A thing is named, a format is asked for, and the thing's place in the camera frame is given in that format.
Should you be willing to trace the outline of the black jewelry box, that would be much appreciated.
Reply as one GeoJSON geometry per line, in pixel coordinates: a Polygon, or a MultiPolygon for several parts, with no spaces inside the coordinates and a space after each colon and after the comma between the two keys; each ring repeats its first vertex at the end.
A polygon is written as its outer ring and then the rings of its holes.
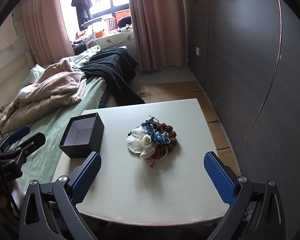
{"type": "Polygon", "coordinates": [[[98,113],[72,117],[63,133],[59,148],[69,158],[87,158],[100,153],[104,124],[98,113]]]}

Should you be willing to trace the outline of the green bed sheet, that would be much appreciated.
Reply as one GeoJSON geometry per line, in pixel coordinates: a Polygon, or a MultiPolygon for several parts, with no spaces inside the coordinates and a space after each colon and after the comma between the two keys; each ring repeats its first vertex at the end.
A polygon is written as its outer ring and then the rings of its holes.
{"type": "Polygon", "coordinates": [[[33,179],[41,183],[52,181],[62,155],[59,144],[69,120],[81,115],[85,110],[97,109],[106,85],[105,79],[101,77],[89,78],[81,102],[59,107],[56,111],[30,124],[31,132],[12,146],[15,148],[38,132],[46,137],[45,144],[27,157],[26,163],[21,167],[23,175],[17,181],[22,193],[26,192],[29,182],[33,179]]]}

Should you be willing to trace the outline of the cream bed headboard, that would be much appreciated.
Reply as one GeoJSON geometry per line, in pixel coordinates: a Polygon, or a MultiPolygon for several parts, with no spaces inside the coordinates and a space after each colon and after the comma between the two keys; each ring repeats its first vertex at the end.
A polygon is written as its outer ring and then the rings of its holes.
{"type": "Polygon", "coordinates": [[[0,107],[13,101],[33,67],[31,53],[26,50],[0,70],[0,107]]]}

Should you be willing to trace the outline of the beige pink quilt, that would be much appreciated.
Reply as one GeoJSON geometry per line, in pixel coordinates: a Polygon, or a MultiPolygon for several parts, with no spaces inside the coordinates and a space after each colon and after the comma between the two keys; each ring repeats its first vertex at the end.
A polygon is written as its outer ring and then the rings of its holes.
{"type": "Polygon", "coordinates": [[[68,60],[46,68],[36,83],[19,90],[14,100],[0,109],[2,133],[15,131],[31,124],[61,106],[83,100],[86,76],[68,60]]]}

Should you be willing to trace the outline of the beige hanging cloth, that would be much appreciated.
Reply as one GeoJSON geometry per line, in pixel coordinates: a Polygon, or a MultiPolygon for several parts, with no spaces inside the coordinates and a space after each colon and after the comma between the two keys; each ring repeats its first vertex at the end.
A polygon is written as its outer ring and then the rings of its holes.
{"type": "Polygon", "coordinates": [[[10,46],[14,47],[17,35],[13,25],[12,14],[9,14],[0,27],[0,50],[4,50],[10,46]]]}

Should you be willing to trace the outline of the black knit blanket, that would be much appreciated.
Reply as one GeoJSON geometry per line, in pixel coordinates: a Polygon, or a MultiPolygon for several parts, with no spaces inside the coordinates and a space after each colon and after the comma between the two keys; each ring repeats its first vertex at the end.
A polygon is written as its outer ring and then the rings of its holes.
{"type": "Polygon", "coordinates": [[[118,106],[140,105],[145,102],[130,87],[138,63],[125,48],[110,48],[94,55],[80,68],[87,77],[105,79],[118,106]]]}

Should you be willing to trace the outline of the pink curtain left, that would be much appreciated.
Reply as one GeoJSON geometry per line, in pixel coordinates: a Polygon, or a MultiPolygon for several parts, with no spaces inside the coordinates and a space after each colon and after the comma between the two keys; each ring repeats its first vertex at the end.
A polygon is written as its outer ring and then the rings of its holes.
{"type": "Polygon", "coordinates": [[[22,0],[21,21],[35,62],[41,66],[74,55],[60,0],[22,0]]]}

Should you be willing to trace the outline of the pink curtain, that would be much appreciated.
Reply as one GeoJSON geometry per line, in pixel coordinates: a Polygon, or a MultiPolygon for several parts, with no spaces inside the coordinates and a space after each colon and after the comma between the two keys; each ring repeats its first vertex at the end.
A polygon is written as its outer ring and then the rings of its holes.
{"type": "Polygon", "coordinates": [[[186,65],[183,0],[129,0],[136,58],[143,71],[186,65]]]}
{"type": "Polygon", "coordinates": [[[60,0],[22,0],[21,21],[35,62],[41,66],[74,55],[60,0]]]}

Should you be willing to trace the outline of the cardboard floor sheets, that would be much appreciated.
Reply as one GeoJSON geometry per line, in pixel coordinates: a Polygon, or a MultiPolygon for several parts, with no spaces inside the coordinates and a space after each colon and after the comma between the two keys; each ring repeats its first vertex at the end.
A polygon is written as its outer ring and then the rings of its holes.
{"type": "Polygon", "coordinates": [[[197,99],[210,129],[219,158],[236,175],[241,174],[222,124],[198,82],[187,81],[139,85],[134,90],[146,103],[197,99]]]}

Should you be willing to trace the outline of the floral window seat cushion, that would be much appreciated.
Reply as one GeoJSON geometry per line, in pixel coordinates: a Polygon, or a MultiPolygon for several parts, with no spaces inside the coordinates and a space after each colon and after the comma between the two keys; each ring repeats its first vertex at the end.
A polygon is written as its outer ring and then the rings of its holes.
{"type": "Polygon", "coordinates": [[[134,48],[134,33],[131,25],[119,28],[111,33],[94,39],[101,49],[126,46],[129,50],[134,48]]]}

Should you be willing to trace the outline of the dark hanging clothes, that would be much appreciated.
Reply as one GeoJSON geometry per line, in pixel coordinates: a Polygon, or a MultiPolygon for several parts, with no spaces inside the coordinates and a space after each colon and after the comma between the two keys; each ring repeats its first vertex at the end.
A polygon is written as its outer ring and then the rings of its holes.
{"type": "Polygon", "coordinates": [[[85,30],[86,27],[83,27],[83,24],[92,19],[90,14],[91,0],[72,0],[71,6],[76,8],[79,30],[85,30]]]}

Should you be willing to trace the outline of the pink curtain right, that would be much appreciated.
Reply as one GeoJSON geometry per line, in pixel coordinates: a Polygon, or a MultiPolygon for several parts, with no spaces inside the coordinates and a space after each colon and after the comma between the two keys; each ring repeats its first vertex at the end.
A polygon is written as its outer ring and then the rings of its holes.
{"type": "Polygon", "coordinates": [[[129,0],[136,58],[143,71],[186,65],[183,0],[129,0]]]}

